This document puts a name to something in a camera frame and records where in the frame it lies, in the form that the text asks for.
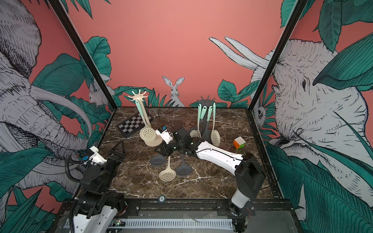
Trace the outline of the beige skimmer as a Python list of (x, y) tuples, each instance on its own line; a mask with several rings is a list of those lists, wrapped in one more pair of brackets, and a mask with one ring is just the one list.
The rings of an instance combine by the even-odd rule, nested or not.
[(143, 106), (142, 101), (135, 100), (135, 104), (144, 122), (144, 127), (140, 130), (140, 137), (145, 142), (154, 141), (156, 139), (156, 132), (150, 126), (150, 122), (149, 122), (149, 119), (148, 119), (148, 116), (147, 116), (147, 113), (146, 113), (145, 107)]
[(195, 137), (198, 137), (198, 138), (201, 138), (201, 133), (200, 133), (200, 117), (201, 117), (201, 112), (202, 112), (202, 105), (199, 104), (198, 105), (198, 114), (197, 114), (197, 129), (196, 130), (192, 130), (189, 135), (192, 137), (192, 138), (195, 138)]
[(167, 168), (158, 175), (159, 179), (164, 182), (172, 181), (176, 177), (176, 171), (171, 168), (171, 156), (168, 157)]
[(211, 138), (212, 144), (218, 147), (220, 145), (220, 134), (215, 129), (215, 119), (216, 119), (216, 103), (213, 103), (213, 128), (212, 128), (210, 138)]

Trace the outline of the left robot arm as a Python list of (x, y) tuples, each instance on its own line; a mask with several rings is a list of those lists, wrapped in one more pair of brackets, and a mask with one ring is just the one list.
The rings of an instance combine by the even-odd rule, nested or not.
[[(70, 210), (70, 232), (105, 233), (113, 218), (128, 209), (124, 195), (109, 189), (125, 158), (124, 143), (117, 143), (106, 158), (95, 146), (85, 151), (83, 156), (79, 161), (73, 160), (70, 155), (65, 159), (67, 177), (83, 188), (83, 193), (74, 199)], [(75, 164), (88, 165), (80, 179), (71, 175), (70, 165)]]

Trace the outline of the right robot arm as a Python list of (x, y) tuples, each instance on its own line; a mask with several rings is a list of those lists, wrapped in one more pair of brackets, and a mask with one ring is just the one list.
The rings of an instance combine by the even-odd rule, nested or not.
[(166, 127), (155, 131), (162, 138), (155, 151), (162, 156), (171, 156), (175, 151), (184, 155), (212, 162), (235, 176), (237, 189), (225, 208), (233, 216), (253, 215), (255, 201), (266, 175), (261, 164), (251, 153), (245, 155), (218, 148), (208, 141), (192, 138), (184, 127), (169, 132)]

